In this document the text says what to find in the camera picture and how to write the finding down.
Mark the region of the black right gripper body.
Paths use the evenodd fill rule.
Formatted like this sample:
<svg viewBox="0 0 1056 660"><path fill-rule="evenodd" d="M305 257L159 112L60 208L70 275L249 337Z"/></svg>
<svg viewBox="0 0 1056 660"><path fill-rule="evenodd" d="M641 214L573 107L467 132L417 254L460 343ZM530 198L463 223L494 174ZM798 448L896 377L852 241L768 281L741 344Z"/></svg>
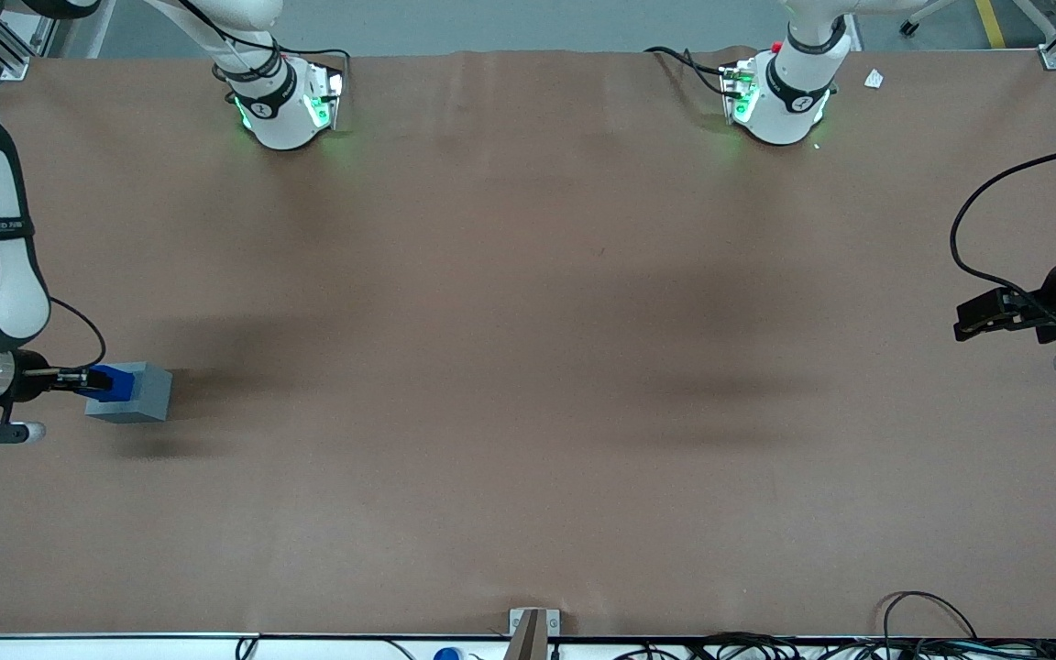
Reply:
<svg viewBox="0 0 1056 660"><path fill-rule="evenodd" d="M48 391L51 364L39 352L14 351L13 401L30 402Z"/></svg>

